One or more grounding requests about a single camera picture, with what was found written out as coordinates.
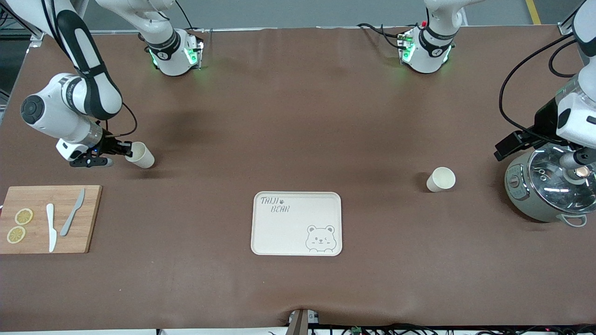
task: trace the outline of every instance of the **paper cup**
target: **paper cup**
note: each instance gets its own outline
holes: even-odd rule
[[[147,169],[155,163],[155,157],[143,142],[133,142],[131,151],[132,157],[126,156],[126,160],[139,168]]]
[[[448,190],[455,185],[455,174],[447,167],[437,167],[426,181],[426,187],[432,192]]]

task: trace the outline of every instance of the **brown tabletop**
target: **brown tabletop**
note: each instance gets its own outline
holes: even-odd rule
[[[116,157],[73,169],[20,102],[72,65],[54,41],[31,49],[0,127],[0,192],[11,185],[103,185],[89,253],[0,259],[0,330],[253,327],[297,308],[321,322],[424,325],[596,321],[596,217],[539,224],[502,185],[494,144],[514,129],[497,97],[554,26],[468,27],[432,75],[401,66],[382,36],[357,29],[220,32],[204,69],[154,70],[136,35],[96,41],[157,163]],[[530,125],[565,80],[548,54],[520,69],[505,108]],[[556,65],[577,71],[568,48]],[[110,130],[132,127],[123,110]],[[452,191],[424,181],[451,168]],[[336,257],[250,250],[259,191],[334,191]]]

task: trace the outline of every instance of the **white knife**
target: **white knife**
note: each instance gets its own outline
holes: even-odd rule
[[[73,219],[75,218],[75,213],[81,206],[83,206],[83,200],[85,199],[85,189],[83,188],[79,193],[79,198],[74,203],[74,207],[72,212],[70,212],[69,218],[66,219],[66,223],[62,226],[62,230],[60,231],[60,236],[66,236],[69,233],[70,224],[73,223]]]
[[[45,210],[48,214],[49,252],[53,252],[56,247],[56,238],[58,237],[58,232],[54,229],[54,204],[49,203],[45,206]]]

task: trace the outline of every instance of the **wooden cutting board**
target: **wooden cutting board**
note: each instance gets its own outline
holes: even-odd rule
[[[82,188],[85,199],[74,215],[69,233],[62,237],[60,230],[75,206]],[[93,233],[97,207],[100,204],[101,186],[13,186],[8,189],[2,215],[0,215],[0,254],[49,253],[49,229],[46,205],[54,204],[54,229],[58,232],[56,247],[52,253],[86,253]],[[33,219],[23,227],[25,238],[11,244],[8,231],[17,226],[15,215],[23,208],[33,211]]]

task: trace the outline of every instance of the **knife handle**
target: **knife handle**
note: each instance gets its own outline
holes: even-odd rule
[[[62,226],[62,230],[60,231],[60,236],[66,236],[66,234],[69,233],[70,224],[73,223],[73,219],[75,218],[75,213],[76,213],[76,209],[73,209],[72,212],[70,212],[69,218],[66,219],[64,226]]]
[[[45,206],[46,213],[48,214],[48,226],[54,228],[54,204],[49,203]]]

